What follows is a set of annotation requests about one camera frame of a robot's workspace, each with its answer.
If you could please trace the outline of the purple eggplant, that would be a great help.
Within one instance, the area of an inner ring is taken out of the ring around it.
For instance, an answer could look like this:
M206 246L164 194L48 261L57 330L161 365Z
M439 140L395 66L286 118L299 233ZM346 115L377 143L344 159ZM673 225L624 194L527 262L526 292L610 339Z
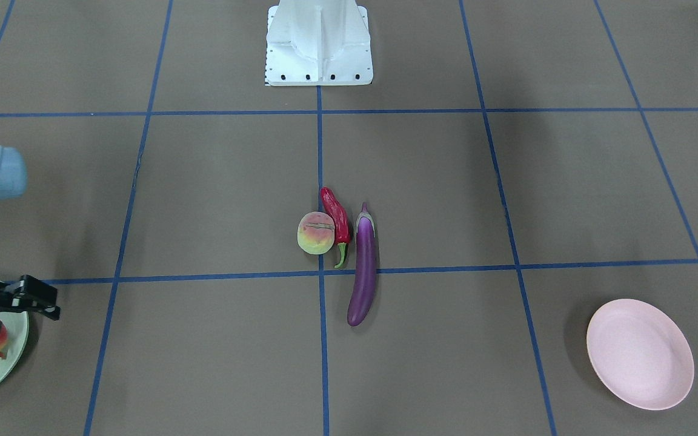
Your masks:
M376 297L377 240L376 224L363 202L356 221L356 265L347 323L359 326L367 317Z

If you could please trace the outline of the red chili pepper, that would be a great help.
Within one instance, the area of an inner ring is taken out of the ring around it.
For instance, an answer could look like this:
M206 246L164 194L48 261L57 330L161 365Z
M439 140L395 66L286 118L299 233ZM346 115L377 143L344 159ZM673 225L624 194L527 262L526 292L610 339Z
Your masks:
M347 211L330 188L324 186L319 192L319 198L321 198L325 213L332 218L334 224L333 242L338 248L339 260L333 267L335 269L343 268L347 257L347 247L351 243L351 229Z

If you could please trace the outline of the pink plate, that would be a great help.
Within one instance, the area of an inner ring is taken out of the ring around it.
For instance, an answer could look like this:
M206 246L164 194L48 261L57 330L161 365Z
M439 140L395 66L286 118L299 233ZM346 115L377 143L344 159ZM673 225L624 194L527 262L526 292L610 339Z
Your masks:
M585 347L599 381L635 408L675 408L693 388L696 367L686 336L649 303L603 304L590 318Z

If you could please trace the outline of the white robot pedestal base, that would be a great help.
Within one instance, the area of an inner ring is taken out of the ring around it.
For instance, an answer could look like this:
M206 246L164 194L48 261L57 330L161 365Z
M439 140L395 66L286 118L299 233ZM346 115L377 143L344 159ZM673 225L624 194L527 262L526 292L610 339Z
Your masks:
M372 83L368 11L357 2L280 1L267 18L266 86Z

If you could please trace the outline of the yellow pink peach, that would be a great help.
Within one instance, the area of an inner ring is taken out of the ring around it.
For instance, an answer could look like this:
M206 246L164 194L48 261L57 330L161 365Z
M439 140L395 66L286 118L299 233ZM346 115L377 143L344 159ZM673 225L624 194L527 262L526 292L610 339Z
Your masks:
M335 224L326 213L313 211L299 221L297 242L307 254L321 255L327 253L334 244Z

